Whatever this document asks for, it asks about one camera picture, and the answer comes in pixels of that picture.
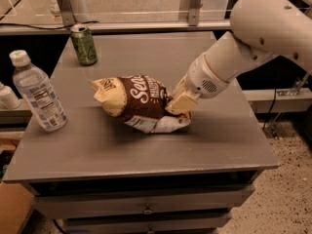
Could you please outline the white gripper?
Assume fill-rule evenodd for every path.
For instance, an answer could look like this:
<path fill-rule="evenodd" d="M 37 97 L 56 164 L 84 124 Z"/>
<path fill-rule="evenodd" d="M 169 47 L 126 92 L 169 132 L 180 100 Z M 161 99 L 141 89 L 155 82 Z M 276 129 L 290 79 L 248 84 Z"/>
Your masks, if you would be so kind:
<path fill-rule="evenodd" d="M 172 99 L 165 109 L 173 115 L 186 113 L 198 105 L 199 98 L 214 98 L 228 86 L 228 82 L 220 80 L 213 73 L 205 55 L 201 54 L 174 88 Z"/>

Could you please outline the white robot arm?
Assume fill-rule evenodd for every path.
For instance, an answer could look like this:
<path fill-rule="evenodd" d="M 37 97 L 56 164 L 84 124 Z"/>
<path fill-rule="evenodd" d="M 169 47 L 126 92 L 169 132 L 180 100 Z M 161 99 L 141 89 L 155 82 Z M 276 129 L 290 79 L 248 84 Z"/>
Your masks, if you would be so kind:
<path fill-rule="evenodd" d="M 213 98 L 242 73 L 282 56 L 312 73 L 312 19 L 289 0 L 238 0 L 225 32 L 189 66 L 166 110 L 174 115 Z"/>

